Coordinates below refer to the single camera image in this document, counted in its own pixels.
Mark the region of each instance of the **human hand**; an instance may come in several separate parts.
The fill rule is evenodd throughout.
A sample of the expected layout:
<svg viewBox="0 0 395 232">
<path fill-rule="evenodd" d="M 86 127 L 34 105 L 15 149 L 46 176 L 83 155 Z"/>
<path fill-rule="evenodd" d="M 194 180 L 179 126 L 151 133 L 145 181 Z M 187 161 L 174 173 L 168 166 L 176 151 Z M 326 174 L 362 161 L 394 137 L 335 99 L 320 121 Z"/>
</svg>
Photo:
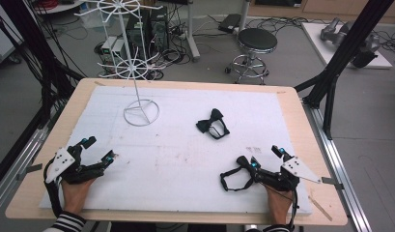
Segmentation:
<svg viewBox="0 0 395 232">
<path fill-rule="evenodd" d="M 79 215 L 85 205 L 86 196 L 89 188 L 95 179 L 86 181 L 77 185 L 70 185 L 66 181 L 62 181 L 62 190 L 64 192 L 65 207 L 64 211 Z"/>
<path fill-rule="evenodd" d="M 272 224 L 286 224 L 288 210 L 293 203 L 292 191 L 278 191 L 273 187 L 266 187 L 268 194 L 269 213 Z"/>
</svg>

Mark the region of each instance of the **black stool seat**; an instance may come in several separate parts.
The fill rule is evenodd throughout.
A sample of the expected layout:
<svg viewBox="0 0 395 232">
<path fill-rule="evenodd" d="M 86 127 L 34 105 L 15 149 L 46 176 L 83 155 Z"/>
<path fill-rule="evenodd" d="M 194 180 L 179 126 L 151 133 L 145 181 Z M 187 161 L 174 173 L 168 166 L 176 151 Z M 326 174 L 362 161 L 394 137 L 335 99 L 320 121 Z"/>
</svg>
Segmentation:
<svg viewBox="0 0 395 232">
<path fill-rule="evenodd" d="M 246 28 L 239 32 L 239 42 L 248 49 L 273 51 L 277 40 L 270 32 L 260 28 Z"/>
</svg>

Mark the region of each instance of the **wooden table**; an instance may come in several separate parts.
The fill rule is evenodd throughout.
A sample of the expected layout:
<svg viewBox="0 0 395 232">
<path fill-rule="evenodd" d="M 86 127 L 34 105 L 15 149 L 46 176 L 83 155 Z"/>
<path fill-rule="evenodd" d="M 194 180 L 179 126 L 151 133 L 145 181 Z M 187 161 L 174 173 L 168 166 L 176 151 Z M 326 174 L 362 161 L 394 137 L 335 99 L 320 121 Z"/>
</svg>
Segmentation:
<svg viewBox="0 0 395 232">
<path fill-rule="evenodd" d="M 294 88 L 169 81 L 137 81 L 137 83 L 139 88 L 276 93 L 296 155 L 307 163 L 318 176 L 330 177 L 317 140 Z M 60 147 L 67 145 L 72 129 L 97 86 L 133 86 L 133 81 L 96 78 L 81 80 L 42 146 L 34 164 L 43 163 L 46 165 Z M 45 192 L 42 182 L 42 170 L 29 173 L 25 177 L 6 211 L 8 218 L 54 218 L 51 210 L 39 208 L 42 195 Z M 296 216 L 295 224 L 344 225 L 347 223 L 342 203 L 334 186 L 307 182 L 306 187 L 314 213 L 311 216 Z M 269 224 L 269 218 L 264 214 L 85 210 L 82 216 L 89 220 Z"/>
</svg>

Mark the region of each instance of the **black vertical post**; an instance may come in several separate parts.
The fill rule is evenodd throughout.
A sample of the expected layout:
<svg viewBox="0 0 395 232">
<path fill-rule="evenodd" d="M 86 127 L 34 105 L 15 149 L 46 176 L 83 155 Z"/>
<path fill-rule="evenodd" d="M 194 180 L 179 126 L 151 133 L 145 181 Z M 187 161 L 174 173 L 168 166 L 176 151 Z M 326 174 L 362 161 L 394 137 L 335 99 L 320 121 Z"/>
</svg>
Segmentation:
<svg viewBox="0 0 395 232">
<path fill-rule="evenodd" d="M 303 99 L 305 104 L 309 104 L 313 108 L 318 108 L 321 100 L 326 95 L 324 132 L 329 139 L 332 139 L 330 128 L 336 82 L 339 75 L 357 54 L 359 47 L 364 43 L 392 3 L 393 0 L 370 0 L 325 69 L 319 75 L 295 87 L 299 92 L 314 85 L 311 93 Z"/>
</svg>

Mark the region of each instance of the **person's left hand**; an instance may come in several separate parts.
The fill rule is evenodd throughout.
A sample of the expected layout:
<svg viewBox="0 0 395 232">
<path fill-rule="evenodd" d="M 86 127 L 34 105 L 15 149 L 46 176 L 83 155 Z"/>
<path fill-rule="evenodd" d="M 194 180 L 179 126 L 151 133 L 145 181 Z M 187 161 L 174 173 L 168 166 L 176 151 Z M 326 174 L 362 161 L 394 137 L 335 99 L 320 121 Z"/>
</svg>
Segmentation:
<svg viewBox="0 0 395 232">
<path fill-rule="evenodd" d="M 89 188 L 95 179 L 87 182 L 70 185 L 66 181 L 62 181 L 62 190 L 64 192 L 65 207 L 64 211 L 79 215 L 85 205 L 86 196 L 88 195 Z"/>
</svg>

